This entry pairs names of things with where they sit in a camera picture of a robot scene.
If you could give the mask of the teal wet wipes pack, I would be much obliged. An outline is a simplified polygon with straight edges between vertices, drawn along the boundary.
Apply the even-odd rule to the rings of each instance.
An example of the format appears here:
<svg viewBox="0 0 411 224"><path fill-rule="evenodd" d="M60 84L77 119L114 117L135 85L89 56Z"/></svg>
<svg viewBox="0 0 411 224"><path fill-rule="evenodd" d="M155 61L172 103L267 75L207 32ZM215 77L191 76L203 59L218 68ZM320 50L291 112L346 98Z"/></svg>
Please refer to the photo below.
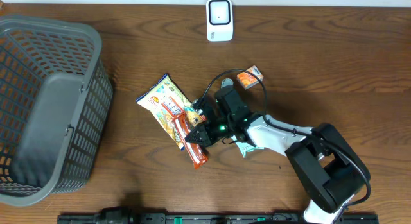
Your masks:
<svg viewBox="0 0 411 224"><path fill-rule="evenodd" d="M264 147L258 147L258 146L255 147L255 146L252 146L252 145L250 145L248 143L245 143L245 142L239 142L234 135L231 137L231 139L234 141L234 143L239 148L240 153L243 155L243 158L245 158L247 156L247 153L249 153L249 152L252 152L254 150L264 149Z"/></svg>

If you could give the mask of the orange tissue pack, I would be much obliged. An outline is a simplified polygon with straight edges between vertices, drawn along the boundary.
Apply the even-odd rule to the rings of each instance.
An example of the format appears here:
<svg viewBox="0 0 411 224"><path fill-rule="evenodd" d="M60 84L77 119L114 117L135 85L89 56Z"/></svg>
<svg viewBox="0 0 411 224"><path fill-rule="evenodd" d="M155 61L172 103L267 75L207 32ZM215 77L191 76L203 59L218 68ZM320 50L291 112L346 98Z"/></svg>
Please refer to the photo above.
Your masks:
<svg viewBox="0 0 411 224"><path fill-rule="evenodd" d="M261 73L261 71L255 65L253 65L252 67L249 67L247 69L247 73L241 72L236 77L236 79L238 80L238 82L241 84L241 86L244 89L249 89L249 88L257 85L259 83L257 78L260 81L263 81L264 76Z"/></svg>

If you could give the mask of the yellow snack bag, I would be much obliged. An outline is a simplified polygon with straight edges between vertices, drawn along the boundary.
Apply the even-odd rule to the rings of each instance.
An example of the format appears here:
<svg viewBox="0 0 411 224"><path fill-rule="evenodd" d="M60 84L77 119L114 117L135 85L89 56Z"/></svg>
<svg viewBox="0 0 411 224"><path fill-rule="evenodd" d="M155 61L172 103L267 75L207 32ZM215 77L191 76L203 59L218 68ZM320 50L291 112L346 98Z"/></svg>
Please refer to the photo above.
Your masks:
<svg viewBox="0 0 411 224"><path fill-rule="evenodd" d="M196 126L206 120L205 116L197 114L190 100L171 80L168 73L164 74L148 92L138 97L136 103L152 113L180 150L185 147L173 120L182 113L185 113L189 127Z"/></svg>

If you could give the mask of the blue mouthwash bottle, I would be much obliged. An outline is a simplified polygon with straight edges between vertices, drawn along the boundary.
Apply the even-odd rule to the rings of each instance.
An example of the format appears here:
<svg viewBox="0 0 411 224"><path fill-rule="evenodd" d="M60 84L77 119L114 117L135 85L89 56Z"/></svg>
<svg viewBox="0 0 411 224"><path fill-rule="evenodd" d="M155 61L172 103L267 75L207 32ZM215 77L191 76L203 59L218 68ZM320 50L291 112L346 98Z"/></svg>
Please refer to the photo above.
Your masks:
<svg viewBox="0 0 411 224"><path fill-rule="evenodd" d="M233 82L233 80L232 79L230 79L230 78L225 78L222 82L221 82L221 89L222 88L224 88L224 87L228 87L228 86L233 86L234 85L234 82Z"/></svg>

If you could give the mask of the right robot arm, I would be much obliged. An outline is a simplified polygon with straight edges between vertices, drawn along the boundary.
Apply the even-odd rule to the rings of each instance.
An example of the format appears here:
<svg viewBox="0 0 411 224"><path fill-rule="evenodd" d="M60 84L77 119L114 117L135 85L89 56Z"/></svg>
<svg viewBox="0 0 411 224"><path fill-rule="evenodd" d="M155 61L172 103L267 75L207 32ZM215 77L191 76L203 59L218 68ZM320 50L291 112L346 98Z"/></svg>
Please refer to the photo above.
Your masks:
<svg viewBox="0 0 411 224"><path fill-rule="evenodd" d="M302 214L307 223L336 223L353 197L369 189L371 174L366 165L329 123L300 127L252 112L232 86L224 86L212 104L205 98L193 108L206 121L196 125L186 141L209 147L226 138L238 144L269 149L289 160L310 203Z"/></svg>

